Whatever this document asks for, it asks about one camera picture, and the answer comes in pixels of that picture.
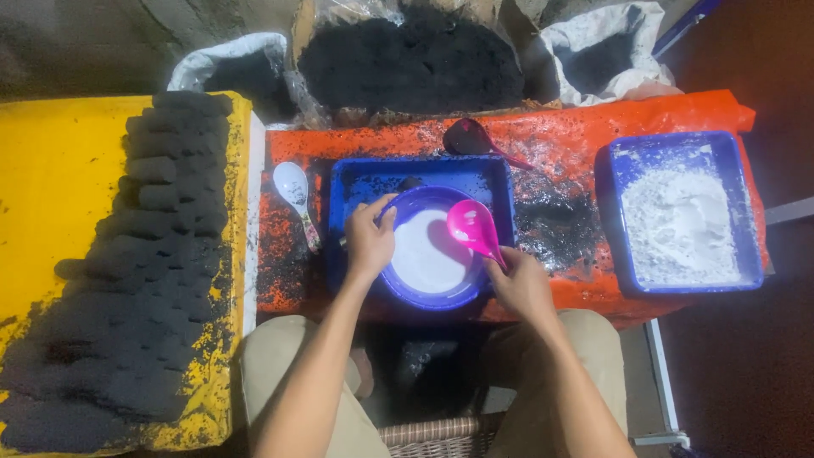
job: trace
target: white liquid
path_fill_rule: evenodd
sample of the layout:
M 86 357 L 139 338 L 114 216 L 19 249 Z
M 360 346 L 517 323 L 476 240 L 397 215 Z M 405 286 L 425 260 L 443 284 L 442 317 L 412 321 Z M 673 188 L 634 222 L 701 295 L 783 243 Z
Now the white liquid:
M 422 210 L 396 228 L 393 270 L 423 293 L 443 293 L 461 284 L 473 258 L 472 250 L 449 234 L 443 210 Z

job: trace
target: yellow board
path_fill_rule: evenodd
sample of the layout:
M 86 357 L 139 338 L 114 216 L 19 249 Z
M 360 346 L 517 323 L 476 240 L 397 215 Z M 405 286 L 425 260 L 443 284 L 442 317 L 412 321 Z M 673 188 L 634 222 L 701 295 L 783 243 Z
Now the yellow board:
M 195 343 L 201 355 L 180 389 L 190 396 L 182 418 L 144 426 L 132 443 L 95 456 L 136 447 L 190 450 L 223 443 L 231 433 L 230 360 L 242 335 L 252 105 L 234 92 L 226 94 L 234 102 L 226 150 L 229 223 L 222 234 L 230 255 L 221 259 L 218 273 L 226 281 L 213 284 L 228 286 L 210 292 L 225 311 L 204 326 Z M 29 315 L 61 294 L 65 282 L 54 274 L 54 264 L 87 253 L 96 222 L 111 212 L 118 179 L 125 174 L 125 122 L 150 106 L 149 96 L 0 104 L 0 357 L 9 341 L 25 334 Z M 0 402 L 7 396 L 0 390 Z M 5 427 L 0 422 L 0 435 Z M 16 455 L 0 446 L 0 456 Z

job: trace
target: white powder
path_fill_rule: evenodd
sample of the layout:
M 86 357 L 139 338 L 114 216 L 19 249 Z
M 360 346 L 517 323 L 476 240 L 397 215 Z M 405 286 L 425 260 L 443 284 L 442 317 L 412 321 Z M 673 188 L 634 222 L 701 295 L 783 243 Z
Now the white powder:
M 633 267 L 644 287 L 741 278 L 720 178 L 648 170 L 622 192 Z
M 391 264 L 402 282 L 435 294 L 467 281 L 474 256 L 449 234 L 447 212 L 426 209 L 396 228 Z

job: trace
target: orange tarp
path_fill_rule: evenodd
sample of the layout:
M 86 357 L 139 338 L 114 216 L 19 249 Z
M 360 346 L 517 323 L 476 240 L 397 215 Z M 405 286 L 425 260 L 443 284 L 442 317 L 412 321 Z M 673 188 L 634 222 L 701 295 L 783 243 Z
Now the orange tarp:
M 739 105 L 729 91 L 719 90 L 590 108 L 485 117 L 479 121 L 504 151 L 524 156 L 554 183 L 561 180 L 575 183 L 578 192 L 590 195 L 594 206 L 594 161 L 599 150 L 613 139 L 697 130 L 726 130 L 736 135 L 765 265 L 768 254 L 763 203 L 755 188 L 746 150 L 738 136 L 739 132 L 751 130 L 754 119 L 755 112 Z M 320 226 L 325 226 L 326 212 L 322 204 L 326 200 L 330 168 L 335 160 L 443 153 L 442 135 L 454 121 L 427 121 L 375 129 L 270 131 L 267 170 L 283 161 L 302 165 L 313 185 L 309 201 L 312 218 L 319 221 Z M 522 175 L 515 172 L 513 176 L 515 199 L 520 199 L 530 191 L 521 186 Z M 320 315 L 330 303 L 324 281 L 324 260 L 307 250 L 299 219 L 274 191 L 268 173 L 264 176 L 261 199 L 260 267 L 257 278 L 259 311 Z M 557 308 L 595 310 L 611 319 L 618 328 L 624 328 L 689 304 L 689 299 L 684 298 L 653 297 L 641 300 L 623 296 L 614 273 L 611 252 L 598 224 L 596 231 L 596 247 L 591 250 L 593 258 L 579 259 L 573 266 L 554 272 L 551 289 Z M 516 320 L 494 300 L 442 315 L 406 310 L 381 300 L 369 299 L 369 302 L 363 308 L 363 319 L 391 322 L 426 319 Z

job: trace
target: pink plastic spoon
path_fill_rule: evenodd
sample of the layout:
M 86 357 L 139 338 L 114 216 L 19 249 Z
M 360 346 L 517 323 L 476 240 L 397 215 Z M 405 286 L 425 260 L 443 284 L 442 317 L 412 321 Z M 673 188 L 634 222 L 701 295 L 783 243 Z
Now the pink plastic spoon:
M 453 205 L 447 213 L 447 230 L 468 249 L 494 259 L 504 271 L 509 270 L 497 243 L 495 220 L 486 205 L 477 200 L 461 200 Z

